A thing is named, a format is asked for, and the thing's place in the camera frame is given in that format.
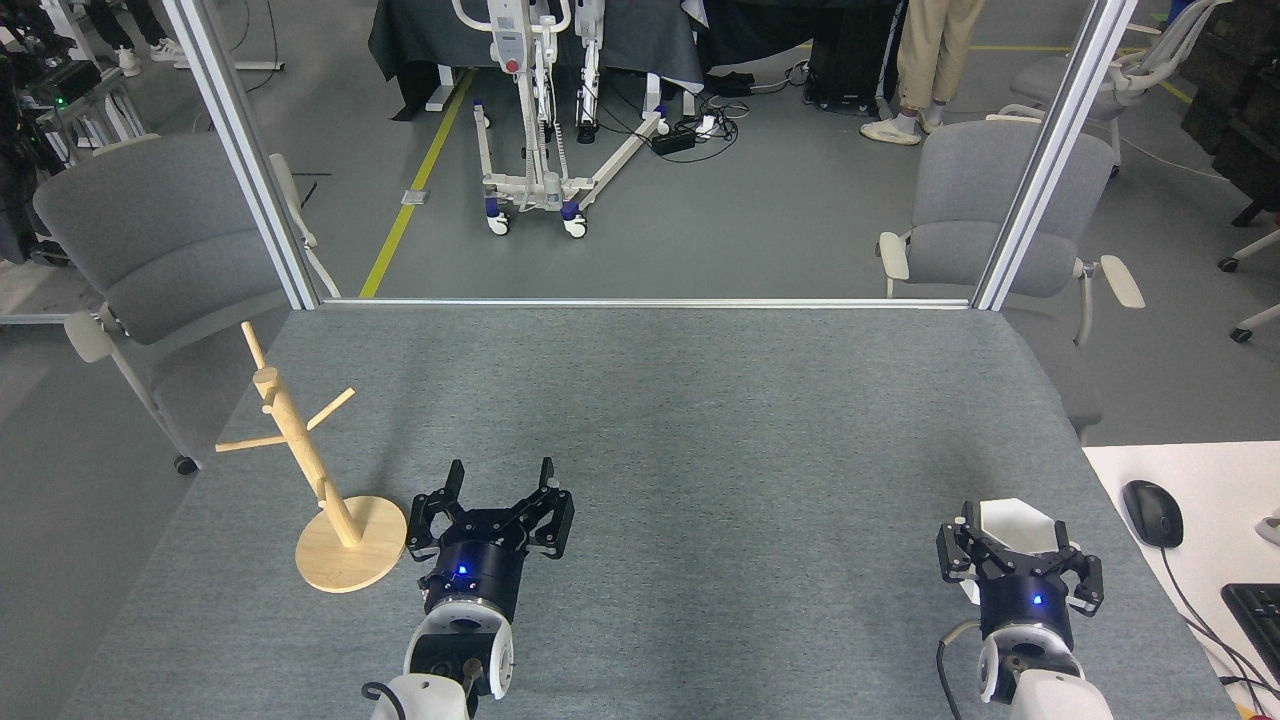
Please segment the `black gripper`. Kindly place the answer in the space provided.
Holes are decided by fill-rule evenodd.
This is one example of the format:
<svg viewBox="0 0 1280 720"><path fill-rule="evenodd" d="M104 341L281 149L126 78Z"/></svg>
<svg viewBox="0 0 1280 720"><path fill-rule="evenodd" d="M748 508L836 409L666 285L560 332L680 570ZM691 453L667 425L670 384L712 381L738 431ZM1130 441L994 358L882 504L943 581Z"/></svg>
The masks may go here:
<svg viewBox="0 0 1280 720"><path fill-rule="evenodd" d="M476 512L460 503L465 465L454 459L443 488L417 495L410 511L406 547L417 562L436 561L420 579L424 610L445 601L484 600L515 620L527 547L562 559L573 520L573 498L554 482L552 457L541 460L538 488L508 512Z"/></svg>
<svg viewBox="0 0 1280 720"><path fill-rule="evenodd" d="M940 527L936 547L943 580L959 583L970 570L978 577L983 638L1004 626L1039 624L1074 642L1068 603L1085 616L1097 614L1105 601L1101 559L1069 539L1065 521L1053 521L1053 538L1057 550L1039 555L1044 564L1033 575L1015 571L1015 553L980 527L975 502L965 502L959 519ZM1068 602L1064 573L1076 578Z"/></svg>

